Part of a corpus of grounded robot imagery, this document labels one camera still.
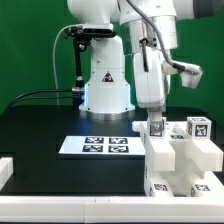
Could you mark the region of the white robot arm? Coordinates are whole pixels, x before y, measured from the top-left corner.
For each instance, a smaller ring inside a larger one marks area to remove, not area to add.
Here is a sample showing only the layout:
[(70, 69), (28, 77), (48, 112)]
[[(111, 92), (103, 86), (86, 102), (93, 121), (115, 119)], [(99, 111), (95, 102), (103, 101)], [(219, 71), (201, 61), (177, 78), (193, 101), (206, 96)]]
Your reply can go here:
[(148, 129), (161, 133), (170, 76), (179, 72), (182, 85), (194, 88), (203, 74), (200, 66), (171, 58), (176, 22), (214, 16), (224, 10), (224, 0), (67, 0), (67, 5), (79, 20), (72, 29), (76, 51), (91, 48), (80, 110), (101, 118), (134, 109), (122, 74), (130, 55), (137, 105), (148, 110)]

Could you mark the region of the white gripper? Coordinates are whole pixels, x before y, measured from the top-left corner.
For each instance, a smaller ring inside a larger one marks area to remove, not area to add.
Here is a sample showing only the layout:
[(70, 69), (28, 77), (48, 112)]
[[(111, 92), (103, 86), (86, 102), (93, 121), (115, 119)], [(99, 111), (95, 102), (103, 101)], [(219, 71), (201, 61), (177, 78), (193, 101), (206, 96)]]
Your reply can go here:
[(162, 53), (150, 47), (133, 56), (136, 99), (140, 108), (148, 108), (148, 129), (150, 122), (163, 121), (160, 107), (165, 105), (168, 94), (164, 62)]

